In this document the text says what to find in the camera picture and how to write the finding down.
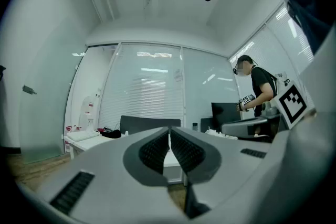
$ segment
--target white wall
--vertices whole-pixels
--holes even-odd
[[[85,53],[71,85],[66,107],[65,127],[79,125],[83,100],[87,96],[96,94],[98,88],[102,88],[109,72],[113,53],[111,46],[89,48]]]
[[[99,23],[91,0],[12,0],[0,29],[1,146],[19,147],[22,86],[41,46],[68,19],[85,38]]]
[[[223,54],[223,45],[210,27],[190,21],[168,19],[118,19],[99,25],[88,45],[118,41],[151,41],[184,45]]]
[[[283,0],[219,0],[208,21],[231,56]]]

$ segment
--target white table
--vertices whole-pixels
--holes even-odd
[[[65,136],[65,140],[69,143],[70,146],[71,159],[74,159],[81,152],[87,151],[96,145],[121,138],[108,138],[102,135],[98,135],[82,141],[74,141],[69,137]],[[164,159],[163,175],[168,179],[169,184],[179,184],[184,181],[185,175],[172,150],[169,150],[167,152]]]

